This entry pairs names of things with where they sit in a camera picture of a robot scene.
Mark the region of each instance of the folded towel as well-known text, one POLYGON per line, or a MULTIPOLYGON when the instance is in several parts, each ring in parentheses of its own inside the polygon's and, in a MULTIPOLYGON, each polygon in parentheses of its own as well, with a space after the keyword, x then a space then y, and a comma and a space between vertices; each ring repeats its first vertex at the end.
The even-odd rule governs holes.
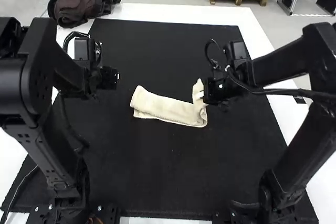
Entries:
POLYGON ((204 127, 208 117, 203 103, 203 84, 200 79, 193 86, 193 104, 173 98, 161 97, 137 86, 130 106, 134 108, 133 116, 143 119, 159 119, 192 127, 204 127))

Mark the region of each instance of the towel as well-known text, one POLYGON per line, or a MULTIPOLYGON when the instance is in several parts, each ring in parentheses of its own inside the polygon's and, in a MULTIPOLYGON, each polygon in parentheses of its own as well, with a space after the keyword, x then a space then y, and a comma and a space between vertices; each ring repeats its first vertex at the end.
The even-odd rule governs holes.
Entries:
POLYGON ((133 116, 143 119, 159 119, 192 127, 205 127, 208 121, 203 103, 203 83, 200 79, 193 86, 193 103, 162 97, 137 86, 130 106, 134 108, 133 116))

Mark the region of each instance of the white table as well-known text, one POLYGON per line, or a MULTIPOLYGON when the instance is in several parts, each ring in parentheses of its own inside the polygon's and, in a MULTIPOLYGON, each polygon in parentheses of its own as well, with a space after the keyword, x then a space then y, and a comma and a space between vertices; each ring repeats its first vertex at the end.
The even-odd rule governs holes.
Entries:
MULTIPOLYGON (((149 22, 169 22, 210 25, 237 25, 244 38, 252 59, 273 51, 250 8, 182 6, 152 4, 117 5, 107 19, 139 20, 149 22)), ((93 23, 90 22, 72 30, 87 33, 93 23)), ((57 41, 62 45, 70 29, 59 28, 57 41)), ((73 53, 73 44, 69 45, 69 54, 73 53)), ((292 80, 271 85, 272 88, 297 88, 292 80)), ((269 95, 268 101, 278 121, 280 129, 289 144, 308 113, 306 104, 297 104, 293 97, 269 95)), ((2 202, 16 177, 26 156, 26 151, 10 136, 0 130, 0 201, 2 202)), ((333 155, 317 172, 307 186, 310 200, 314 206, 320 224, 335 223, 336 220, 336 155, 333 155)), ((28 214, 10 214, 7 223, 25 223, 28 214)), ((168 220, 149 218, 122 218, 122 223, 149 224, 160 223, 197 224, 203 221, 168 220)))

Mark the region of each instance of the floor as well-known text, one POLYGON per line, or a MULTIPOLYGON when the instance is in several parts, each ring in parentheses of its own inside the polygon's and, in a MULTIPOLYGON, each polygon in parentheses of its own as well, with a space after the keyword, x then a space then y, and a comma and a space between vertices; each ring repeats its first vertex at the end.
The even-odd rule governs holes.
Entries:
MULTIPOLYGON (((29 25, 34 17, 47 16, 46 8, 49 0, 0 0, 0 16, 14 16, 22 24, 29 25)), ((122 0, 124 3, 153 3, 177 5, 210 5, 208 0, 122 0)), ((235 6, 233 1, 216 3, 216 6, 235 6)), ((279 48, 302 34, 302 28, 311 23, 335 23, 336 17, 289 17, 277 4, 277 0, 269 0, 266 7, 258 2, 243 1, 243 7, 250 7, 274 48, 279 48)), ((297 13, 316 14, 316 7, 307 0, 299 0, 297 13)), ((301 88, 310 87, 307 77, 296 79, 301 88)))

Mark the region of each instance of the metal frame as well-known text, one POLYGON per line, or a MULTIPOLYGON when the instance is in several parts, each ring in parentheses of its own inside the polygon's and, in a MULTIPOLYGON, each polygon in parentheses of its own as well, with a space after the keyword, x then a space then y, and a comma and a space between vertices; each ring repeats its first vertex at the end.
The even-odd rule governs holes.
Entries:
POLYGON ((282 3, 282 0, 278 0, 277 3, 285 11, 285 13, 287 13, 288 16, 302 16, 302 17, 333 17, 335 16, 334 14, 295 14, 294 8, 296 6, 297 1, 298 0, 292 0, 292 3, 289 8, 287 8, 287 6, 285 6, 282 3))

